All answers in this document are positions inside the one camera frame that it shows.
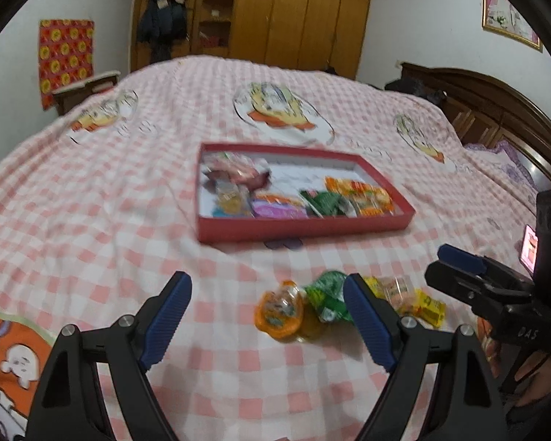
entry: green snack package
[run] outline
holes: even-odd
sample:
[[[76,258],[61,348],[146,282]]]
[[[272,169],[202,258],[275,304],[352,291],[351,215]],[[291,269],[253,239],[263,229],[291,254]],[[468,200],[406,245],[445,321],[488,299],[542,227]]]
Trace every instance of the green snack package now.
[[[324,272],[312,284],[303,287],[321,322],[353,321],[343,298],[343,284],[346,278],[347,275],[344,273],[331,270]]]
[[[336,192],[303,190],[300,191],[300,196],[308,202],[309,215],[319,217],[356,216],[350,202]]]

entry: picture frame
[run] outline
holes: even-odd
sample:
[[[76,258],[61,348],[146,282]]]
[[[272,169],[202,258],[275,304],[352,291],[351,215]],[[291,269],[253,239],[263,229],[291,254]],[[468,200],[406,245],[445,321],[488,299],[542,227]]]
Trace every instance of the picture frame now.
[[[543,52],[543,42],[508,0],[482,0],[482,28]]]

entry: pink checkered bedsheet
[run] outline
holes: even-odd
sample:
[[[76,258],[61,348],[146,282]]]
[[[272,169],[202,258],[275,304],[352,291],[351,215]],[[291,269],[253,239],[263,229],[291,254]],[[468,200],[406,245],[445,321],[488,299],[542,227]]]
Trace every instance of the pink checkered bedsheet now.
[[[304,240],[298,251],[197,242],[198,147],[274,143],[233,109],[241,85],[263,81],[287,85],[328,120],[335,130],[328,148],[362,154],[391,180],[417,210],[408,230]],[[159,293],[176,270],[190,274],[191,304],[163,363],[149,373],[180,439],[337,441],[359,432],[387,375],[356,330],[317,344],[280,344],[258,332],[254,304],[282,280],[308,284],[337,269],[407,274],[422,286],[442,243],[521,270],[514,244],[534,221],[535,191],[463,149],[426,101],[324,73],[212,57],[148,67],[121,90],[139,97],[124,131],[106,128],[82,145],[68,138],[79,111],[105,97],[96,96],[0,163],[0,311],[56,336],[66,323],[107,326]],[[445,162],[406,143],[398,114],[417,123]],[[458,302],[434,295],[448,303],[446,329],[473,321]],[[109,374],[102,379],[115,431],[128,439]],[[420,428],[431,388],[428,372],[404,439]]]

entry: pillow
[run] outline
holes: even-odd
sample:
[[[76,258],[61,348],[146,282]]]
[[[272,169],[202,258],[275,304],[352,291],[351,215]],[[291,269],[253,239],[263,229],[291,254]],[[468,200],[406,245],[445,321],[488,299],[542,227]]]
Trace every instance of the pillow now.
[[[505,171],[512,180],[528,184],[530,187],[536,189],[535,181],[533,181],[533,178],[530,176],[530,172],[522,165],[518,158],[518,152],[508,141],[502,140],[498,142],[493,149],[488,149],[483,144],[466,144],[465,148],[470,151],[483,151],[492,154],[506,153],[514,163],[514,166],[502,166],[502,170]]]

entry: red tray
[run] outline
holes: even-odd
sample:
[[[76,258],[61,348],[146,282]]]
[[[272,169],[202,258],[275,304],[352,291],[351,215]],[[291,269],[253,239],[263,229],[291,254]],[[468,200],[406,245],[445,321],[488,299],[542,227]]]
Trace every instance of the red tray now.
[[[266,157],[269,154],[297,156],[302,159],[318,158],[344,161],[359,166],[375,183],[388,191],[399,214],[379,217],[325,217],[322,219],[252,219],[213,218],[200,215],[200,165],[203,154],[221,151],[245,153],[250,157]],[[265,146],[259,144],[203,143],[198,154],[195,209],[197,236],[202,243],[268,241],[292,237],[322,237],[370,232],[404,230],[413,219],[415,210],[376,169],[361,156],[304,147]]]

